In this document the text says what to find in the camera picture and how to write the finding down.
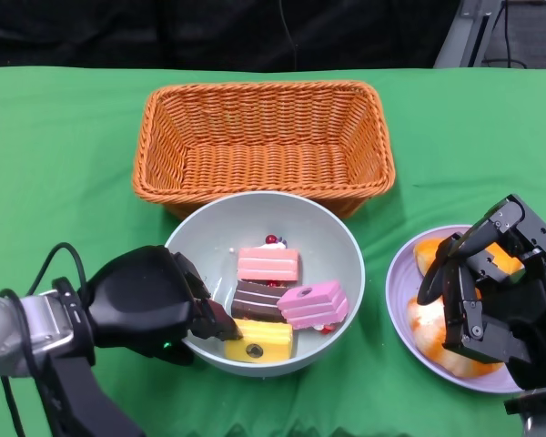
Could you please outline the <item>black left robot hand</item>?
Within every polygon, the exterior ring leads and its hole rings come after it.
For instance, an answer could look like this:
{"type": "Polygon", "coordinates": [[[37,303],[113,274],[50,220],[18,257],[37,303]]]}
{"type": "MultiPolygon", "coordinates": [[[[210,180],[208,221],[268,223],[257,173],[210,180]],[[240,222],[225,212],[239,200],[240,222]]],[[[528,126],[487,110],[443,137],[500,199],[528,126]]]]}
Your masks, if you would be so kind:
{"type": "Polygon", "coordinates": [[[86,286],[86,316],[98,348],[125,348],[187,366],[194,360],[184,343],[188,334],[201,340],[242,338],[192,261],[164,246],[145,246],[109,261],[86,286]]]}

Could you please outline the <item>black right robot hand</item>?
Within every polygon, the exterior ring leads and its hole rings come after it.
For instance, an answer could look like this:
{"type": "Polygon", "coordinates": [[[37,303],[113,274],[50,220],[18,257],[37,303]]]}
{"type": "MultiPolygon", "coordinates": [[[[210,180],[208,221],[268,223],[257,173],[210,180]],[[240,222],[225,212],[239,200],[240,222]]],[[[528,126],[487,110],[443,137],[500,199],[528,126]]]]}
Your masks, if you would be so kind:
{"type": "Polygon", "coordinates": [[[526,391],[546,387],[546,223],[519,196],[439,244],[417,296],[436,299],[445,349],[505,363],[526,391]]]}

